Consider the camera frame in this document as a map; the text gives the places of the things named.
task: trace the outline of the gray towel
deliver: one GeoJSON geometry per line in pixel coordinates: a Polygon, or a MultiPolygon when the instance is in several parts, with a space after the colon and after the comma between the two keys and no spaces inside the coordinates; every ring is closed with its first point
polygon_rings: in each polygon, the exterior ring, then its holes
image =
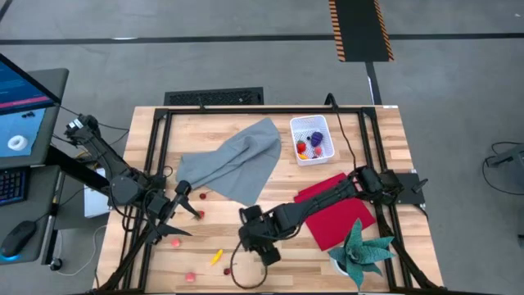
{"type": "Polygon", "coordinates": [[[214,152],[182,155],[177,181],[202,185],[243,205],[256,203],[277,165],[280,133],[269,119],[242,130],[214,152]]]}

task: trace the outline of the plant pot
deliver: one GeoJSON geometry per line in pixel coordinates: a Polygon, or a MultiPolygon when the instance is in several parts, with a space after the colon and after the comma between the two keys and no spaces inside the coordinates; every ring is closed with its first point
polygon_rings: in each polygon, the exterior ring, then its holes
{"type": "Polygon", "coordinates": [[[333,258],[329,258],[331,260],[331,263],[333,264],[333,268],[337,271],[337,273],[341,275],[348,275],[346,272],[346,267],[342,264],[340,264],[338,261],[334,260],[333,258]]]}

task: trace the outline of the warning stripe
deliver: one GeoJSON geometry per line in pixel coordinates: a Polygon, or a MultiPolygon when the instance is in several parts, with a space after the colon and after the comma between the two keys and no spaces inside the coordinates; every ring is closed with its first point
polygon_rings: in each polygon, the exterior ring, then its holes
{"type": "Polygon", "coordinates": [[[377,10],[377,18],[378,23],[380,25],[380,30],[382,31],[382,37],[384,37],[384,43],[386,44],[387,56],[389,57],[390,61],[394,61],[395,58],[393,58],[393,51],[391,50],[390,36],[387,34],[386,31],[386,24],[384,23],[384,19],[382,18],[380,4],[378,3],[378,0],[373,0],[373,2],[375,3],[375,9],[377,10]]]}
{"type": "Polygon", "coordinates": [[[331,22],[333,31],[335,33],[335,48],[337,49],[337,56],[339,61],[346,61],[346,54],[344,53],[344,46],[341,37],[341,28],[338,23],[337,6],[335,0],[329,0],[329,12],[331,13],[331,22]]]}

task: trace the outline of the plastic basket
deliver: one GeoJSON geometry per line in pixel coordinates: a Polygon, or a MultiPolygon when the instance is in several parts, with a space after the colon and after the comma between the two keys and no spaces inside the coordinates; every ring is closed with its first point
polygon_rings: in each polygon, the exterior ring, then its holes
{"type": "Polygon", "coordinates": [[[317,165],[323,164],[335,154],[335,148],[333,147],[333,141],[329,134],[328,123],[326,118],[322,115],[314,116],[303,116],[293,118],[290,121],[291,136],[293,137],[293,148],[295,151],[296,162],[300,166],[317,165]],[[313,132],[320,132],[323,135],[322,142],[319,146],[322,148],[322,153],[316,159],[313,158],[314,147],[311,145],[307,138],[311,136],[313,132]],[[298,157],[298,151],[296,150],[296,143],[301,140],[305,143],[306,149],[303,155],[306,155],[308,159],[302,160],[298,157]]]}

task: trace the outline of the purple fruit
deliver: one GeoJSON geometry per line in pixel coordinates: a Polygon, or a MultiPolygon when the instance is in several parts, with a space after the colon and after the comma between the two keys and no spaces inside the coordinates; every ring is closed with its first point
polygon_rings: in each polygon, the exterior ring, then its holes
{"type": "Polygon", "coordinates": [[[311,134],[311,145],[317,147],[320,142],[322,142],[323,137],[324,136],[320,132],[313,132],[313,134],[311,134]]]}

